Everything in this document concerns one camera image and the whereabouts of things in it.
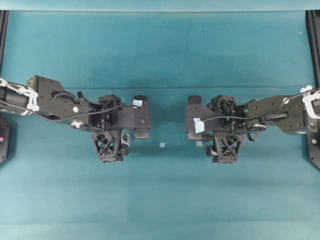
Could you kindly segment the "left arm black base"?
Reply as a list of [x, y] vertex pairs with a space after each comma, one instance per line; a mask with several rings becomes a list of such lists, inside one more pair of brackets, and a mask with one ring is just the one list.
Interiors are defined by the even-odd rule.
[[3, 115], [0, 116], [0, 163], [8, 159], [9, 143], [11, 137], [11, 124], [4, 118]]

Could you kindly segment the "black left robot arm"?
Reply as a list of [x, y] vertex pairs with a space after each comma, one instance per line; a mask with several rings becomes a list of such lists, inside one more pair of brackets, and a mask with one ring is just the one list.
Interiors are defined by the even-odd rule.
[[122, 128], [116, 114], [125, 104], [114, 94], [97, 101], [73, 94], [57, 80], [34, 75], [26, 85], [0, 80], [0, 110], [11, 114], [34, 115], [51, 123], [69, 125], [89, 132], [98, 159], [103, 163], [122, 162], [129, 147], [122, 142]]

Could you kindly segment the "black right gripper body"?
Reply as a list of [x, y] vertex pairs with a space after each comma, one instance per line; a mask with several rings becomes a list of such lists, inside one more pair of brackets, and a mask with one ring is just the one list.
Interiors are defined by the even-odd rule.
[[248, 104], [237, 104], [234, 96], [218, 95], [206, 105], [213, 111], [207, 121], [212, 124], [212, 132], [247, 133], [249, 132]]

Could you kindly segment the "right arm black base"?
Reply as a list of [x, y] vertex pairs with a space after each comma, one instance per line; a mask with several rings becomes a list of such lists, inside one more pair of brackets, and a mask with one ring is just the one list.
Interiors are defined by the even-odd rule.
[[308, 161], [320, 170], [320, 134], [307, 130], [305, 134], [306, 154]]

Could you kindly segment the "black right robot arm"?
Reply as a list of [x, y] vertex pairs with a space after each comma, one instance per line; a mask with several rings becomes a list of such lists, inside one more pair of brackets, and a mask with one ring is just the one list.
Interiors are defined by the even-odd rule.
[[320, 90], [308, 85], [296, 95], [277, 95], [237, 104], [233, 96], [219, 95], [207, 107], [212, 116], [202, 119], [212, 123], [211, 134], [203, 134], [207, 156], [214, 163], [232, 164], [238, 160], [245, 138], [255, 142], [269, 126], [289, 135], [317, 133], [320, 119]]

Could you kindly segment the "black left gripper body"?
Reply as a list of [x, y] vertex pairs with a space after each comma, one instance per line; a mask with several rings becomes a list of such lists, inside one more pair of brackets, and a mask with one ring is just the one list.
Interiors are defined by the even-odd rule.
[[86, 130], [130, 129], [130, 105], [111, 94], [88, 101]]

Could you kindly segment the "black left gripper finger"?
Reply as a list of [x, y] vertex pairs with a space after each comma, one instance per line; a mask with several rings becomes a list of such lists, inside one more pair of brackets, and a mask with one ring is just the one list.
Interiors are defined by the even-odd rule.
[[129, 153], [127, 144], [122, 143], [122, 130], [91, 132], [90, 136], [98, 159], [105, 163], [122, 162]]

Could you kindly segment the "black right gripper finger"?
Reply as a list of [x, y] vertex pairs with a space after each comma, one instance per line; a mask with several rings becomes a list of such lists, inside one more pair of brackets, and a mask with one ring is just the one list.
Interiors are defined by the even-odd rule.
[[213, 163], [233, 164], [237, 162], [244, 135], [214, 132], [213, 144], [205, 148], [205, 153]]

